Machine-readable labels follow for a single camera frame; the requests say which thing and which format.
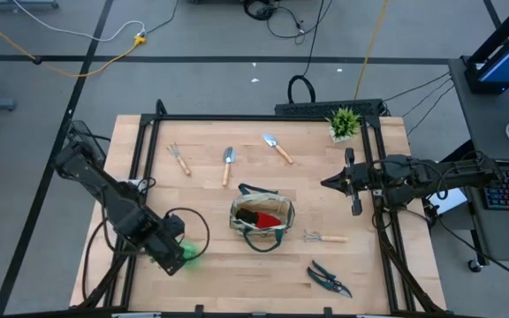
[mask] wooden table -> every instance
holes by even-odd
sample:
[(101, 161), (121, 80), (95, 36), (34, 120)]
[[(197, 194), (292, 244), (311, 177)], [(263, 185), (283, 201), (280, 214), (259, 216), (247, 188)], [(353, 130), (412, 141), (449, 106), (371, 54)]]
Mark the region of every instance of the wooden table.
[[(112, 136), (105, 170), (114, 178), (127, 179), (138, 131), (139, 116), (119, 116)], [(387, 154), (409, 154), (403, 121), (383, 117), (382, 132)], [(288, 165), (279, 153), (262, 140), (273, 133), (294, 160)], [(148, 136), (141, 160), (144, 169)], [(376, 145), (370, 130), (376, 158)], [(186, 177), (166, 147), (178, 143), (192, 171)], [(338, 174), (345, 165), (345, 148), (354, 148), (356, 162), (364, 161), (361, 136), (339, 144), (331, 141), (327, 123), (162, 121), (152, 177), (157, 183), (149, 191), (148, 205), (159, 215), (175, 207), (200, 211), (209, 223), (211, 242), (196, 266), (184, 267), (167, 276), (147, 256), (137, 259), (130, 310), (191, 312), (203, 304), (206, 312), (269, 312), (318, 314), (332, 307), (335, 314), (388, 314), (388, 300), (376, 230), (371, 224), (372, 202), (361, 193), (363, 212), (352, 216), (351, 200), (325, 188), (320, 181)], [(233, 146), (237, 162), (231, 167), (228, 188), (223, 188), (223, 152)], [(247, 183), (278, 190), (296, 208), (293, 227), (276, 251), (260, 254), (229, 228), (229, 207), (239, 196), (237, 185)], [(419, 201), (409, 209), (422, 213)], [(199, 249), (205, 243), (203, 224), (192, 214), (179, 215), (186, 222), (186, 240)], [(445, 308), (443, 291), (424, 221), (400, 213), (400, 227), (407, 264), (422, 288), (436, 304)], [(88, 230), (101, 221), (99, 205)], [(349, 238), (349, 243), (306, 243), (304, 229), (323, 235)], [(271, 242), (258, 242), (270, 245)], [(316, 260), (351, 290), (353, 299), (326, 291), (306, 273)], [(88, 289), (93, 289), (110, 266), (111, 251), (100, 232), (89, 256)], [(72, 304), (81, 298), (81, 269), (72, 293)], [(394, 269), (399, 307), (405, 308), (399, 275)], [(116, 302), (125, 278), (118, 276)]]

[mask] gray floor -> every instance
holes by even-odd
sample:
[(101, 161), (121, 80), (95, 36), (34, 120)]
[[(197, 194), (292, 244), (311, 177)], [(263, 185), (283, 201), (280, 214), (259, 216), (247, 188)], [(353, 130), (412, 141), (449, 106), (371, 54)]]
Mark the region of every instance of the gray floor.
[[(93, 33), (104, 2), (64, 0), (59, 11), (41, 9), (35, 13), (54, 26)], [(306, 20), (307, 26), (313, 25), (318, 1), (286, 3)], [(509, 14), (509, 0), (493, 3), (498, 16), (504, 19)], [(315, 55), (363, 57), (381, 5), (382, 0), (337, 0), (320, 26)], [(109, 36), (129, 19), (142, 19), (153, 26), (170, 15), (172, 6), (172, 0), (116, 0), (104, 35)], [(292, 31), (287, 16), (273, 23), (277, 31)], [(51, 33), (24, 14), (12, 11), (0, 11), (0, 28), (35, 54), (84, 55), (89, 44), (88, 39)], [(115, 41), (101, 43), (97, 55), (125, 51), (138, 31), (135, 29), (131, 26)], [(457, 57), (472, 52), (492, 30), (482, 0), (392, 0), (373, 56)], [(233, 0), (203, 0), (199, 5), (180, 0), (174, 21), (150, 35), (149, 43), (134, 54), (305, 56), (310, 40), (308, 37), (298, 47), (270, 36), (264, 24), (246, 17)], [(16, 52), (0, 39), (0, 54)], [(71, 72), (78, 72), (81, 66), (55, 64)], [(91, 69), (100, 65), (92, 63)], [(114, 64), (87, 80), (74, 117), (86, 121), (94, 133), (109, 135), (118, 114), (152, 112), (157, 98), (162, 98), (174, 114), (272, 114), (276, 103), (286, 102), (287, 81), (304, 67), (263, 63)], [(312, 64), (308, 77), (318, 100), (351, 99), (360, 70), (359, 64)], [(444, 72), (443, 65), (371, 64), (359, 97), (386, 98)], [(0, 287), (74, 83), (75, 79), (28, 62), (0, 62), (0, 97), (18, 102), (14, 112), (0, 111)], [(428, 92), (429, 88), (389, 102), (392, 114), (403, 114)], [(468, 138), (457, 97), (452, 93), (411, 134), (414, 155), (441, 159)], [(301, 86), (294, 87), (294, 95), (300, 102), (308, 99)], [(434, 94), (406, 116), (408, 130), (437, 96)], [(7, 314), (67, 308), (92, 204), (78, 185), (53, 178)], [(471, 274), (465, 264), (473, 255), (441, 229), (433, 232), (433, 246), (451, 310), (509, 316), (509, 274), (497, 266)]]

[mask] wooden handle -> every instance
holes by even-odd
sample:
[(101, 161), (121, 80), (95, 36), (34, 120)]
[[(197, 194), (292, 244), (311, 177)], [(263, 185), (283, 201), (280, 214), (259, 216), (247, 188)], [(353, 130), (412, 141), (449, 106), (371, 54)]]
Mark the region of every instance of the wooden handle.
[(323, 242), (348, 243), (349, 238), (346, 237), (330, 237), (322, 235)]
[(225, 171), (223, 172), (223, 186), (227, 186), (229, 184), (229, 170), (231, 169), (231, 165), (229, 163), (225, 164)]
[(276, 150), (278, 150), (278, 152), (280, 153), (280, 155), (282, 155), (284, 157), (284, 159), (289, 163), (289, 164), (292, 164), (293, 163), (293, 160), (292, 158), (290, 158), (290, 156), (282, 149), (282, 147), (280, 147), (279, 145), (276, 145)]
[(182, 159), (182, 157), (178, 157), (178, 163), (180, 164), (180, 167), (182, 167), (182, 170), (184, 171), (184, 173), (189, 176), (192, 174), (192, 172), (187, 168), (187, 164), (184, 162), (184, 159)]

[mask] white cable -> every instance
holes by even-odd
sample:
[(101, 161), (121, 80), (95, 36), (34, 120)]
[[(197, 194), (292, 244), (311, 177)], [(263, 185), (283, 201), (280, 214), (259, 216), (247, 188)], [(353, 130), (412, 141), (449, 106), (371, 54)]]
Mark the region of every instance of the white cable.
[(96, 41), (99, 41), (99, 42), (108, 42), (108, 41), (111, 41), (113, 39), (115, 39), (115, 37), (128, 25), (130, 24), (133, 24), (133, 23), (138, 23), (141, 25), (141, 31), (140, 31), (140, 34), (145, 34), (146, 33), (146, 30), (145, 30), (145, 24), (142, 23), (141, 21), (129, 21), (129, 22), (126, 22), (123, 26), (121, 26), (119, 28), (119, 30), (113, 35), (111, 36), (111, 38), (109, 39), (97, 39), (95, 37), (93, 37), (92, 35), (90, 34), (84, 34), (84, 33), (81, 33), (81, 32), (74, 32), (74, 31), (69, 31), (69, 30), (64, 30), (64, 29), (60, 29), (60, 28), (57, 28), (57, 27), (53, 27), (53, 26), (49, 26), (48, 24), (40, 21), (38, 18), (36, 18), (33, 14), (31, 14), (31, 12), (27, 11), (27, 9), (23, 8), (22, 5), (19, 4), (19, 2), (17, 0), (13, 0), (13, 2), (24, 12), (26, 13), (29, 17), (33, 18), (35, 21), (37, 21), (38, 23), (42, 24), (43, 26), (49, 28), (50, 30), (53, 30), (53, 31), (57, 31), (57, 32), (62, 32), (62, 33), (67, 33), (67, 34), (74, 34), (74, 35), (81, 35), (81, 36), (85, 36), (87, 38), (90, 38), (92, 40), (96, 40)]

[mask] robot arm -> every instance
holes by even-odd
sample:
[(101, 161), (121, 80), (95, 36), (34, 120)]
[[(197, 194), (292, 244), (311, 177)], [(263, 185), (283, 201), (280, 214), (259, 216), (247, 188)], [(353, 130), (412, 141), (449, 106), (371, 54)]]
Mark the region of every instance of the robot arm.
[(461, 186), (484, 186), (503, 176), (496, 162), (486, 156), (450, 163), (436, 163), (406, 155), (388, 155), (375, 162), (354, 163), (354, 151), (346, 150), (345, 167), (322, 186), (353, 196), (353, 214), (362, 212), (359, 191), (376, 190), (388, 209), (404, 208), (411, 200)]
[(105, 172), (87, 143), (70, 142), (57, 156), (55, 169), (60, 177), (80, 182), (105, 207), (113, 229), (132, 250), (144, 248), (168, 275), (186, 263), (184, 249), (175, 239), (184, 233), (184, 222), (173, 214), (161, 218), (140, 204), (137, 187)]

